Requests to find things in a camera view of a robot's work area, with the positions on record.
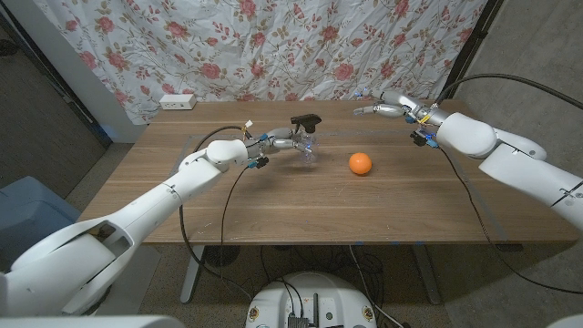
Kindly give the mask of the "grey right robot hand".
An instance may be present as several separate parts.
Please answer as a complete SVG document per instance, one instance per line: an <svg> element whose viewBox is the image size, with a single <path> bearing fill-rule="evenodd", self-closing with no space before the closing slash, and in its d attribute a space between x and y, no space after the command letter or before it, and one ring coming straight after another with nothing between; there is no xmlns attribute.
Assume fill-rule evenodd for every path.
<svg viewBox="0 0 583 328"><path fill-rule="evenodd" d="M428 106L421 100L396 91L371 90L369 96L376 99L372 105L357 108L354 115L378 114L386 118L408 118L413 123L441 126L450 116L437 105Z"/></svg>

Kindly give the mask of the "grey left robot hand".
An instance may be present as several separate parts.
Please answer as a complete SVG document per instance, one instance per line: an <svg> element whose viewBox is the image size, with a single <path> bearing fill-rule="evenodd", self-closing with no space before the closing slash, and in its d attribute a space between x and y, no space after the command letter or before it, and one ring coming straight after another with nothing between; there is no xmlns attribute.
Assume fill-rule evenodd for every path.
<svg viewBox="0 0 583 328"><path fill-rule="evenodd" d="M244 144L250 159L285 149L296 149L307 157L315 154L313 135L301 129L294 131L291 128L276 128L257 138L245 140Z"/></svg>

